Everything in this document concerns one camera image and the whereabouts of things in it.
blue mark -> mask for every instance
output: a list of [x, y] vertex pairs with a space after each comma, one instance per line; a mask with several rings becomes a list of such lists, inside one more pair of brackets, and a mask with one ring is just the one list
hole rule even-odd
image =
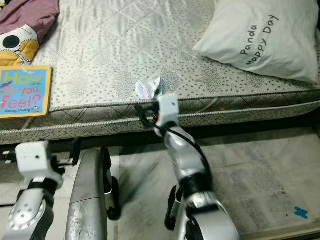
[[308, 219], [308, 216], [307, 216], [308, 211], [303, 210], [303, 209], [301, 209], [300, 207], [295, 207], [295, 212], [294, 212], [294, 214], [297, 215], [297, 216], [300, 216], [300, 217], [302, 217], [302, 218], [304, 218], [304, 219]]

children's book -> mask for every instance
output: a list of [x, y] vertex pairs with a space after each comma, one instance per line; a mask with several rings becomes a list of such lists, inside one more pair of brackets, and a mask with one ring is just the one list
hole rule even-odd
[[0, 66], [0, 119], [46, 115], [50, 86], [49, 66]]

mattress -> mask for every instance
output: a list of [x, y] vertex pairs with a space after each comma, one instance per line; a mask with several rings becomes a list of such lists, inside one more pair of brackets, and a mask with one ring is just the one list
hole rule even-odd
[[0, 121], [0, 144], [144, 131], [136, 82], [161, 75], [183, 127], [274, 120], [320, 107], [320, 85], [244, 72], [192, 51], [216, 0], [60, 0], [33, 65], [52, 66], [47, 116]]

blanket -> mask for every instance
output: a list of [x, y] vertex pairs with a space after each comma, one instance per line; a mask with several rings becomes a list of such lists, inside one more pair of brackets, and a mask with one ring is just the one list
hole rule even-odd
[[11, 0], [0, 11], [0, 66], [30, 65], [56, 18], [59, 0]]

floor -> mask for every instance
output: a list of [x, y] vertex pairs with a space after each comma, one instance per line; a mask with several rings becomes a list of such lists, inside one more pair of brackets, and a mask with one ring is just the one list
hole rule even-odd
[[[244, 239], [320, 226], [320, 139], [311, 128], [293, 128], [198, 141], [213, 173], [213, 188]], [[163, 144], [109, 149], [119, 179], [122, 216], [108, 223], [111, 240], [173, 240], [164, 218], [176, 184]], [[55, 195], [47, 240], [63, 240], [77, 167], [69, 167]], [[0, 205], [14, 203], [25, 183], [14, 164], [0, 163]], [[307, 219], [295, 214], [308, 211]], [[0, 208], [0, 238], [9, 208]]]

